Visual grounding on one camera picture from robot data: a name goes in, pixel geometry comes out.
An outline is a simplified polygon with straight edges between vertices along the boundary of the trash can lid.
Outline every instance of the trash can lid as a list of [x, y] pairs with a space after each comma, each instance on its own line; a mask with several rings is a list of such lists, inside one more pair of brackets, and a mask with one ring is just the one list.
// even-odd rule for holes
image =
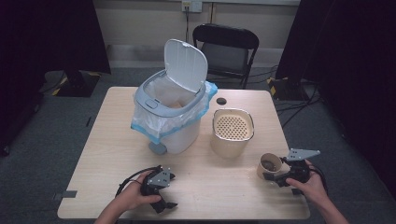
[[207, 60], [193, 45], [170, 39], [164, 48], [166, 75], [186, 90], [198, 92], [205, 85]]

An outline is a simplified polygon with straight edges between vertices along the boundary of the black chair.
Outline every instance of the black chair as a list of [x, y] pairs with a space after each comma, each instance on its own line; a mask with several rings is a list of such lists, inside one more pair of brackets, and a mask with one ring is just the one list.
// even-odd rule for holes
[[203, 43], [201, 52], [207, 59], [208, 74], [239, 78], [246, 88], [260, 44], [255, 34], [247, 29], [206, 23], [194, 29], [192, 38], [196, 48], [198, 42]]

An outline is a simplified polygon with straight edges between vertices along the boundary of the wall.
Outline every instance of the wall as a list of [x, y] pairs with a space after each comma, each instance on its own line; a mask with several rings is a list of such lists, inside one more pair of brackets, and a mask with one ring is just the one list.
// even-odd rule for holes
[[[298, 7], [295, 1], [278, 1], [280, 5], [203, 2], [202, 13], [189, 14], [188, 42], [192, 43], [193, 28], [205, 22], [246, 28], [261, 41], [254, 65], [275, 65]], [[162, 52], [168, 39], [186, 41], [180, 1], [96, 0], [94, 4], [106, 45], [146, 46]]]

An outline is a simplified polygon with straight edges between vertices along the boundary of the beige storage basket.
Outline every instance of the beige storage basket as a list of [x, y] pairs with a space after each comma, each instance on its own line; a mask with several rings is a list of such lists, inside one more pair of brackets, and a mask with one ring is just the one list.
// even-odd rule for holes
[[212, 149], [226, 159], [240, 156], [254, 134], [253, 120], [242, 109], [224, 108], [213, 117]]

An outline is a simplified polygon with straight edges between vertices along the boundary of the plastic bag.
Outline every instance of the plastic bag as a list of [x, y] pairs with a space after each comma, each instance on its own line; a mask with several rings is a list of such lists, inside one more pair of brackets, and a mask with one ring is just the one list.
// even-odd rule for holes
[[[145, 91], [151, 98], [158, 99], [161, 104], [174, 108], [188, 104], [196, 94], [181, 88], [167, 76], [151, 81]], [[209, 109], [209, 102], [217, 92], [218, 87], [206, 81], [203, 98], [187, 112], [172, 118], [150, 113], [134, 100], [131, 128], [146, 135], [154, 144], [160, 144], [165, 136], [178, 132], [199, 120]]]

